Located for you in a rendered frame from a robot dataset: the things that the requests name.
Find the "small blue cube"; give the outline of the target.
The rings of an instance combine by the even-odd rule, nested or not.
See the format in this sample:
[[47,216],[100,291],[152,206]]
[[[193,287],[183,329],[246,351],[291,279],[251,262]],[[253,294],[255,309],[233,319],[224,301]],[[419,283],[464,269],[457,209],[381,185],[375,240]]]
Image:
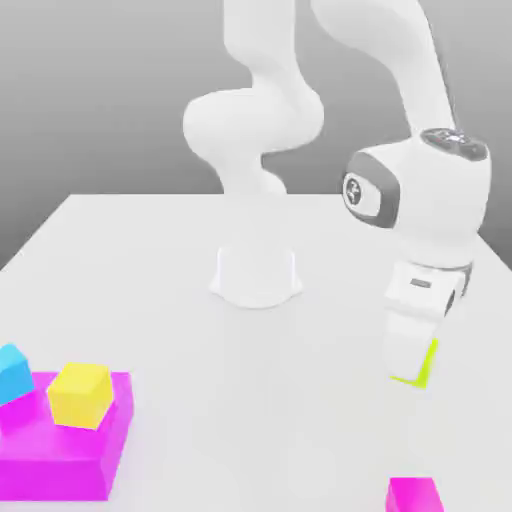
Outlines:
[[14,345],[0,347],[0,406],[35,389],[26,356]]

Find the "small magenta cube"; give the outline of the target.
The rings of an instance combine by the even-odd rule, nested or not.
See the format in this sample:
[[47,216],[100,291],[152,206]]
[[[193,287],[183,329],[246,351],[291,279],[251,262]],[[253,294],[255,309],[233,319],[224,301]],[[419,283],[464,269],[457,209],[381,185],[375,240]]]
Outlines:
[[444,506],[432,478],[392,477],[385,512],[444,512]]

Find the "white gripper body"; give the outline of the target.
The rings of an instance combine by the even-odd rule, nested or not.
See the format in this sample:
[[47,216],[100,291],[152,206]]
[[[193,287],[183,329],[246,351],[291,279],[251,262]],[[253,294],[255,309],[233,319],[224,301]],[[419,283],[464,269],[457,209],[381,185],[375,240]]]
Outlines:
[[456,272],[397,261],[384,297],[398,312],[441,320],[456,302]]

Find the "large magenta box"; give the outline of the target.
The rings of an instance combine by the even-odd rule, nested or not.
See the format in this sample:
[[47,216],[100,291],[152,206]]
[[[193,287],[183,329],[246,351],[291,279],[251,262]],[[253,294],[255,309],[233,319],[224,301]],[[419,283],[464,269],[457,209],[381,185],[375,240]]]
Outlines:
[[96,430],[56,425],[47,398],[54,372],[0,406],[0,501],[106,501],[134,413],[131,375],[112,374],[114,402]]

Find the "small lime cube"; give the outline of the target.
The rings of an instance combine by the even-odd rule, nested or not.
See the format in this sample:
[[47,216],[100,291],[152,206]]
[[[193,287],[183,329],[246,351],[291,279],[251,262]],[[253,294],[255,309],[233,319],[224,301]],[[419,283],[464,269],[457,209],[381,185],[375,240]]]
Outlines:
[[434,364],[435,355],[437,353],[439,345],[439,340],[437,338],[433,338],[432,342],[426,352],[425,358],[423,360],[423,363],[420,367],[420,370],[418,372],[418,375],[414,380],[405,379],[397,376],[391,376],[390,379],[401,382],[419,389],[425,389],[428,384],[428,380],[431,374],[431,369]]

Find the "small yellow cube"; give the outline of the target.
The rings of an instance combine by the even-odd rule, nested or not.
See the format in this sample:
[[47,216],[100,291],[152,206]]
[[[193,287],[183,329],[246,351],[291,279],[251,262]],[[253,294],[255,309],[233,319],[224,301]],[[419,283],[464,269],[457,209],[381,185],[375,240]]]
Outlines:
[[110,370],[69,362],[48,386],[47,396],[56,425],[97,430],[114,401]]

